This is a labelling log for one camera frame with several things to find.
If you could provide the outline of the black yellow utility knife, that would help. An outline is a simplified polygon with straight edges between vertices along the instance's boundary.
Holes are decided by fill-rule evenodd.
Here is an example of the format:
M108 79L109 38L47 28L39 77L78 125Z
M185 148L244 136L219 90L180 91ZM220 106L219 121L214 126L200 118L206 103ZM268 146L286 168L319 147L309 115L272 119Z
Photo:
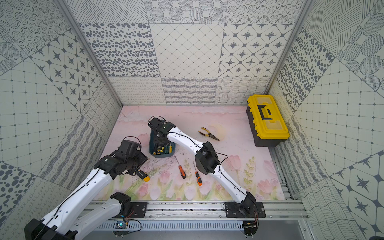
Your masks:
M136 175L141 178L143 181L148 182L150 180L150 177L148 174L143 172L142 170L137 170Z

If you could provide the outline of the orange black handle screwdriver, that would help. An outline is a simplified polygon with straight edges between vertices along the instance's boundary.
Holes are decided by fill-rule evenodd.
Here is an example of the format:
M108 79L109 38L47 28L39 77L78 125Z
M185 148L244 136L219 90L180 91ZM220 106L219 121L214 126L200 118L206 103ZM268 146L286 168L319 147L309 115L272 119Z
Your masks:
M200 174L199 174L199 172L198 172L198 169L197 169L195 163L193 163L193 166L194 166L194 168L195 168L195 175L196 175L197 183L198 183L199 186L202 186L202 185L203 185L203 182L202 182L202 179L201 179L201 177L200 177Z

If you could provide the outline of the teal plastic storage box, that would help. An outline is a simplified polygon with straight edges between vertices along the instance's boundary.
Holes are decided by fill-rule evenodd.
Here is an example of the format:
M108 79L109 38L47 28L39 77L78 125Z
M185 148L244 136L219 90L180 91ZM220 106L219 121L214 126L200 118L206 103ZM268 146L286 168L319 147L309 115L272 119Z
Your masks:
M150 133L149 153L155 158L169 158L175 154L176 144L161 143L153 131Z

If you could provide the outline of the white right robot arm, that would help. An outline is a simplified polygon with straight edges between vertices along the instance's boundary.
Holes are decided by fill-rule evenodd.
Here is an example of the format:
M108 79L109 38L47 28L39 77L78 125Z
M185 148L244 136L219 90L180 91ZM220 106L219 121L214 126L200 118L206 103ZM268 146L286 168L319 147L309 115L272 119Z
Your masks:
M209 142L200 142L182 132L176 125L160 119L158 116L149 118L148 126L160 142L173 142L186 148L195 156L197 169L204 175L213 177L239 205L239 211L244 216L259 217L257 201L246 189L242 188L222 167L219 161L220 153Z

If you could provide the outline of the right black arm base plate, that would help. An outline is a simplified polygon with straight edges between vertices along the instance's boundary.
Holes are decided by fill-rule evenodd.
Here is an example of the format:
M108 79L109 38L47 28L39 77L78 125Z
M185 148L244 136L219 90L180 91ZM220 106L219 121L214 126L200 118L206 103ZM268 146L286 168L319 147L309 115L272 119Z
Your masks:
M265 218L262 202L241 203L225 202L223 205L227 218Z

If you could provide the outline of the yellow handled needle-nose pliers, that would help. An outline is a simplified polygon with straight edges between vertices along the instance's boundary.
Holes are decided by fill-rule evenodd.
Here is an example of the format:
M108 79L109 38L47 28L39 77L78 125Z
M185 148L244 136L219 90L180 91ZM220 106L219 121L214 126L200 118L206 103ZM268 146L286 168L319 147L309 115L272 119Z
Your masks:
M207 128L201 127L201 129L206 131L206 133L198 131L202 136L206 136L206 137L209 137L209 138L214 139L216 141L219 141L219 139L214 134L212 134Z

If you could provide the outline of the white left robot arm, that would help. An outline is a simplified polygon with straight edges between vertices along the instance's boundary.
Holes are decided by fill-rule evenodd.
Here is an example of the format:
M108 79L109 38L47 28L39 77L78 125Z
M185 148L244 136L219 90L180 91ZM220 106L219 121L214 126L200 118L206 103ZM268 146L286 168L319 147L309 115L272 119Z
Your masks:
M131 217L135 209L131 197L116 192L100 207L80 217L80 213L94 197L116 177L124 174L148 181L140 170L147 161L139 139L125 137L119 148L97 161L86 179L55 209L40 220L32 219L25 227L27 240L82 240L103 222L112 217L123 220Z

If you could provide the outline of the yellow black toolbox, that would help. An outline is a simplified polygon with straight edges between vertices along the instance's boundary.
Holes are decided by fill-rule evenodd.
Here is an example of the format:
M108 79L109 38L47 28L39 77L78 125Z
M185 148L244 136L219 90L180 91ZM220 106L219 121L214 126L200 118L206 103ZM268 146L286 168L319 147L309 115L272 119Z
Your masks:
M247 116L257 147L275 147L290 137L287 125L271 95L252 95L247 100Z

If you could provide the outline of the orange handle short screwdriver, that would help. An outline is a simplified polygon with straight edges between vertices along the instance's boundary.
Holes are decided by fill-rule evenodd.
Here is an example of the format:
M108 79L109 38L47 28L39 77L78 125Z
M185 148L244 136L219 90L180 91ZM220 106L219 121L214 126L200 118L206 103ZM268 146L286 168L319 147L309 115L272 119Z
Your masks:
M186 179L187 178L187 175L183 169L183 167L179 164L179 161L177 160L177 158L175 158L177 163L178 163L178 168L179 168L179 171L180 171L180 174L182 176L183 179Z

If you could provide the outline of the green black handle screwdriver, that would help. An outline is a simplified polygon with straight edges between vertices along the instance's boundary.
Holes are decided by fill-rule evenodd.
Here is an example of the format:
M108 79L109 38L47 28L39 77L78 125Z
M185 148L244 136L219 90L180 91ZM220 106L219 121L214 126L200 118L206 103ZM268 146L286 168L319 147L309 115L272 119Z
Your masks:
M157 155L160 152L159 144L154 145L153 155Z

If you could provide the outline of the aluminium mounting rail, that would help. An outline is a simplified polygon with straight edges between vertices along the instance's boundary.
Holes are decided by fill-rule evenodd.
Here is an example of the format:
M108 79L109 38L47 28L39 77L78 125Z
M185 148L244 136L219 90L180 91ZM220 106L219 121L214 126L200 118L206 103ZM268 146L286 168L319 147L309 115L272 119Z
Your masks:
M139 220L226 220L223 201L146 201L146 215ZM301 201L261 201L266 217L260 220L308 220Z

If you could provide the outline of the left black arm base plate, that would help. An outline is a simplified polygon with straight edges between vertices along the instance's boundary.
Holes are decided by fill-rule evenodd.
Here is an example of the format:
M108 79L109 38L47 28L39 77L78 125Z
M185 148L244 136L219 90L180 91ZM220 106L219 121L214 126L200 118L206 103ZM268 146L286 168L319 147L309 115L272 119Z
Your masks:
M147 211L147 202L126 202L122 204L118 217L143 219Z

